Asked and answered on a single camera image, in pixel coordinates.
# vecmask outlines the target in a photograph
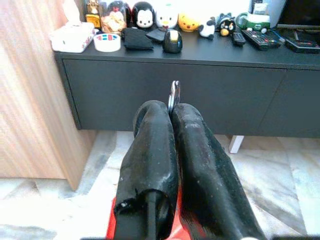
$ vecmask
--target remote control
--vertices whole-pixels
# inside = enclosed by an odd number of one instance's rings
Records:
[[[295,40],[288,38],[285,41],[285,45],[288,49],[291,49],[295,53],[299,54],[318,54],[320,53],[320,46],[313,41],[308,40]]]
[[[245,45],[246,40],[240,32],[234,32],[232,35],[232,42],[234,45],[242,47]]]
[[[242,30],[242,33],[244,37],[259,50],[267,51],[268,49],[274,49],[281,46],[277,40],[263,34],[262,32]]]

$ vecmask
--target tissue box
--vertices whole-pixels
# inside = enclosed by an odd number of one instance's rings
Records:
[[[94,27],[92,22],[77,25],[68,22],[50,34],[52,49],[65,53],[82,53],[95,35]]]

